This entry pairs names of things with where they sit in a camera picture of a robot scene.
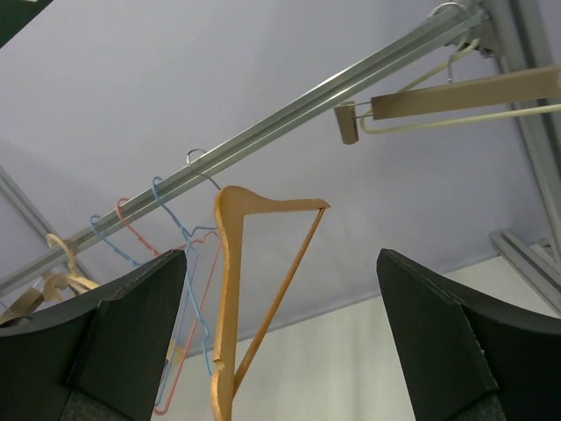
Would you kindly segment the light blue wire hanger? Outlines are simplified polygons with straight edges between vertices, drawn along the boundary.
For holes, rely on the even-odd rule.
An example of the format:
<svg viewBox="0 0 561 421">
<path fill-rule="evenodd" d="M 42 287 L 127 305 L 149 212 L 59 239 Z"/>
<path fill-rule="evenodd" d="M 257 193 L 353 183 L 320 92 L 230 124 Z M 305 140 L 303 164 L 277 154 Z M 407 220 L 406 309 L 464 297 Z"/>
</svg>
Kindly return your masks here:
<svg viewBox="0 0 561 421">
<path fill-rule="evenodd" d="M 100 239 L 103 243 L 108 245 L 114 253 L 119 255 L 122 259 L 130 262 L 134 268 L 139 268 L 144 264 L 148 263 L 149 260 L 135 260 L 128 253 L 118 248 L 113 242 L 109 241 L 105 236 L 101 234 L 101 231 L 96 228 L 96 223 L 101 217 L 99 215 L 92 215 L 89 218 L 89 227 L 95 236 Z M 185 252 L 187 246 L 182 246 L 181 249 Z M 180 350 L 180 337 L 187 328 L 186 323 L 186 313 L 188 308 L 188 279 L 187 272 L 184 281 L 184 291 L 181 294 L 180 307 L 178 309 L 177 317 L 174 323 L 174 329 L 170 339 L 169 347 L 167 350 L 166 362 L 163 368 L 162 376 L 160 379 L 160 385 L 158 389 L 158 394 L 156 397 L 156 402 L 154 404 L 153 413 L 157 414 L 158 411 L 164 410 L 164 398 L 166 397 L 167 388 L 172 380 L 172 367 L 175 357 L 181 356 Z"/>
</svg>

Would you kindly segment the pink wire hanger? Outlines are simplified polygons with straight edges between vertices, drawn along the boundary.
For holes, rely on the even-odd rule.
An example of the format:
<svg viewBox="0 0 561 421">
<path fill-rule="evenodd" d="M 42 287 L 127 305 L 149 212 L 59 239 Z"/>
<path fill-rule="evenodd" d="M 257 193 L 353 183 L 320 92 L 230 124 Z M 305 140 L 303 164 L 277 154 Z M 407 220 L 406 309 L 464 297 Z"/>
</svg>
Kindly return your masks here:
<svg viewBox="0 0 561 421">
<path fill-rule="evenodd" d="M 179 248 L 185 252 L 188 265 L 183 283 L 180 308 L 178 310 L 176 323 L 170 339 L 162 379 L 160 381 L 153 409 L 153 414 L 159 417 L 168 412 L 184 361 L 187 358 L 188 351 L 190 350 L 198 328 L 203 329 L 202 349 L 204 352 L 208 350 L 207 342 L 209 339 L 209 327 L 202 317 L 202 308 L 217 267 L 219 254 L 221 252 L 221 247 L 217 246 L 209 273 L 204 276 L 205 283 L 203 285 L 202 297 L 196 297 L 194 280 L 200 256 L 198 248 L 203 246 L 208 239 L 217 239 L 217 230 L 212 228 L 196 227 L 190 231 L 183 226 L 180 220 L 168 207 L 165 207 L 164 210 L 169 214 L 181 231 L 184 243 L 180 245 Z"/>
</svg>

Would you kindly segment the beige plastic hanger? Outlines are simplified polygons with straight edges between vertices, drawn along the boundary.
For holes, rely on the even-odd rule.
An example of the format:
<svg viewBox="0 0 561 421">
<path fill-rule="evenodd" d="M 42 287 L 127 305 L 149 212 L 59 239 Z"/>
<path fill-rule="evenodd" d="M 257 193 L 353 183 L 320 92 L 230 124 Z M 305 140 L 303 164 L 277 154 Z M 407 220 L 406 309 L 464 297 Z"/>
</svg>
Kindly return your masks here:
<svg viewBox="0 0 561 421">
<path fill-rule="evenodd" d="M 54 272 L 49 270 L 42 275 L 43 289 L 42 295 L 46 302 L 61 302 L 60 290 L 71 289 L 75 296 L 79 296 L 97 289 L 100 285 L 77 271 L 75 253 L 68 247 L 67 243 L 53 233 L 46 235 L 46 243 L 52 248 L 58 245 L 67 256 L 67 272 Z"/>
</svg>

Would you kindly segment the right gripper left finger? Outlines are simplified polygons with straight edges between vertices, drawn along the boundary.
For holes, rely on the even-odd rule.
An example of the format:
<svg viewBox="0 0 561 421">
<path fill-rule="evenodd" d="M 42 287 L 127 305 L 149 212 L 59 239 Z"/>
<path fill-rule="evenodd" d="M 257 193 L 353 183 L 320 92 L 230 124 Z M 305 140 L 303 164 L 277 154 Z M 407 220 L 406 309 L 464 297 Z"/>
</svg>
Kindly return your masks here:
<svg viewBox="0 0 561 421">
<path fill-rule="evenodd" d="M 172 250 L 83 295 L 1 325 L 3 420 L 148 420 L 187 259 Z"/>
</svg>

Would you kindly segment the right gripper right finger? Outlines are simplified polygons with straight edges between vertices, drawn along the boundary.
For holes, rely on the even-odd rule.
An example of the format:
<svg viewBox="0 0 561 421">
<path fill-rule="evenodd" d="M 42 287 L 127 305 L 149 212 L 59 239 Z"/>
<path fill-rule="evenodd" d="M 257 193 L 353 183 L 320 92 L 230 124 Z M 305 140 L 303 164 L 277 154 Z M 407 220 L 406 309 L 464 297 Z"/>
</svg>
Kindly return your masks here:
<svg viewBox="0 0 561 421">
<path fill-rule="evenodd" d="M 376 263 L 415 418 L 558 420 L 560 321 L 439 275 L 395 250 Z"/>
</svg>

